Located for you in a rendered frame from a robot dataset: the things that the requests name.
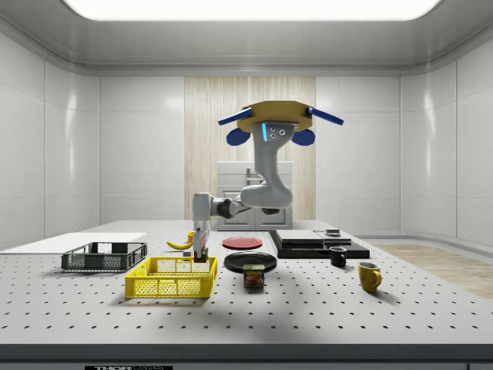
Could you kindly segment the flat-sided can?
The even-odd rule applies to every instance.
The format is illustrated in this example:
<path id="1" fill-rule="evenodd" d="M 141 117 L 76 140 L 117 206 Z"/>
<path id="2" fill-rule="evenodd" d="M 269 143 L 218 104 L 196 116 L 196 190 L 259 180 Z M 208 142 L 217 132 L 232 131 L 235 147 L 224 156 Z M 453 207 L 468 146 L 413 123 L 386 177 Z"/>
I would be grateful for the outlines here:
<path id="1" fill-rule="evenodd" d="M 264 286 L 263 264 L 245 264 L 243 265 L 244 286 L 246 288 L 261 288 Z"/>

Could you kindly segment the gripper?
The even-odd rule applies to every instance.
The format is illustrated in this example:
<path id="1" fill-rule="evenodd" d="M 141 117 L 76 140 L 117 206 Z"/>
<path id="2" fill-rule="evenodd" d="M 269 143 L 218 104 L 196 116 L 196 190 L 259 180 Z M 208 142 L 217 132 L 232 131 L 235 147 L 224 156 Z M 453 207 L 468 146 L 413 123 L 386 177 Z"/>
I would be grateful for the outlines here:
<path id="1" fill-rule="evenodd" d="M 193 235 L 193 251 L 195 255 L 207 255 L 206 242 L 209 238 L 209 230 L 198 227 Z"/>

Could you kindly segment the dark grey basket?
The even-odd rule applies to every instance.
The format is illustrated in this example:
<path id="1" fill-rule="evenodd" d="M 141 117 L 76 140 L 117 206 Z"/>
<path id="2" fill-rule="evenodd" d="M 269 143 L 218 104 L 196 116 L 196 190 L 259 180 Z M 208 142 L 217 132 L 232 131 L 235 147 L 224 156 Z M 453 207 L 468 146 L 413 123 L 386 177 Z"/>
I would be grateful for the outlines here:
<path id="1" fill-rule="evenodd" d="M 147 255 L 147 244 L 92 242 L 62 255 L 62 269 L 81 272 L 127 271 Z"/>

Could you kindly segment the black plate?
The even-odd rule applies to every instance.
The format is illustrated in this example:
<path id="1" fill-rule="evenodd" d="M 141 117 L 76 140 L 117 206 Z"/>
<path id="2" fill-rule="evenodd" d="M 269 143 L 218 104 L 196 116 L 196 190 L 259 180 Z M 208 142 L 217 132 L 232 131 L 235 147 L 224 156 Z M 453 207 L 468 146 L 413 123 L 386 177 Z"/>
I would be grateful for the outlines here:
<path id="1" fill-rule="evenodd" d="M 277 266 L 277 259 L 271 254 L 254 251 L 233 253 L 224 258 L 224 267 L 232 272 L 242 273 L 245 264 L 262 264 L 268 272 Z"/>

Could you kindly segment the yellow mug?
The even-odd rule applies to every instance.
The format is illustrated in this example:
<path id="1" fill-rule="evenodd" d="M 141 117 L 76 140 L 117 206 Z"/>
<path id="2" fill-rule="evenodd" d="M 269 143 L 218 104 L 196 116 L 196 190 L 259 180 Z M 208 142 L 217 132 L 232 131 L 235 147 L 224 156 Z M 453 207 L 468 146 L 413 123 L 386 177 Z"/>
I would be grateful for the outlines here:
<path id="1" fill-rule="evenodd" d="M 360 262 L 358 264 L 358 274 L 361 287 L 365 291 L 375 292 L 381 285 L 381 267 L 371 262 Z"/>

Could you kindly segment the black stove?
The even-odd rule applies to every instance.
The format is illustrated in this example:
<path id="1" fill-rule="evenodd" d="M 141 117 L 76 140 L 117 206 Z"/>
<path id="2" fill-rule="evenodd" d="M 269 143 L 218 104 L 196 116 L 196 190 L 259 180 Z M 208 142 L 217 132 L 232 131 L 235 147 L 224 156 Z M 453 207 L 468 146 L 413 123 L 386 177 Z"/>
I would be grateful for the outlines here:
<path id="1" fill-rule="evenodd" d="M 329 258 L 330 247 L 344 247 L 347 258 L 369 258 L 370 251 L 350 237 L 323 230 L 272 230 L 279 258 Z"/>

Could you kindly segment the red plate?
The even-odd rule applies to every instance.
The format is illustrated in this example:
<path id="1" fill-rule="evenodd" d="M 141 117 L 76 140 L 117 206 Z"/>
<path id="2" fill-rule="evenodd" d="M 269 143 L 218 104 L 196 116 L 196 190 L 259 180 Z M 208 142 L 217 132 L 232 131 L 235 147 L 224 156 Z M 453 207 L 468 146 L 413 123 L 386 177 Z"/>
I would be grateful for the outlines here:
<path id="1" fill-rule="evenodd" d="M 263 245 L 261 239 L 255 237 L 230 237 L 223 240 L 222 245 L 231 250 L 252 250 Z"/>

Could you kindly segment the yellow basket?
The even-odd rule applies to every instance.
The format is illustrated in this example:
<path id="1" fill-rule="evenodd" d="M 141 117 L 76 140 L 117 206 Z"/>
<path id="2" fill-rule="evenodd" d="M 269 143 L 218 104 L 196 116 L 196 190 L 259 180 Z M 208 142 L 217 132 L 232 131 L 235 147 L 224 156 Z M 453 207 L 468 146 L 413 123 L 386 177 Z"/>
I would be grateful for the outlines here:
<path id="1" fill-rule="evenodd" d="M 217 259 L 148 257 L 125 276 L 128 298 L 207 298 L 217 275 Z"/>

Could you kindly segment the white cabinet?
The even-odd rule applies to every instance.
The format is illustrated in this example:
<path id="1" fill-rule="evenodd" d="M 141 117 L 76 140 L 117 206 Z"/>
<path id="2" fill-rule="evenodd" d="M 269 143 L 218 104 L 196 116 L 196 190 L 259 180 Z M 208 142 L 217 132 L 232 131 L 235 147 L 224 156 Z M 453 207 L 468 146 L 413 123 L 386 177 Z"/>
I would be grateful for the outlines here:
<path id="1" fill-rule="evenodd" d="M 261 184 L 263 178 L 254 170 L 253 161 L 218 161 L 216 197 L 236 198 L 247 185 Z M 259 231 L 291 229 L 292 207 L 281 209 L 277 214 L 266 215 L 259 209 L 240 213 L 232 219 L 216 218 L 217 230 Z"/>

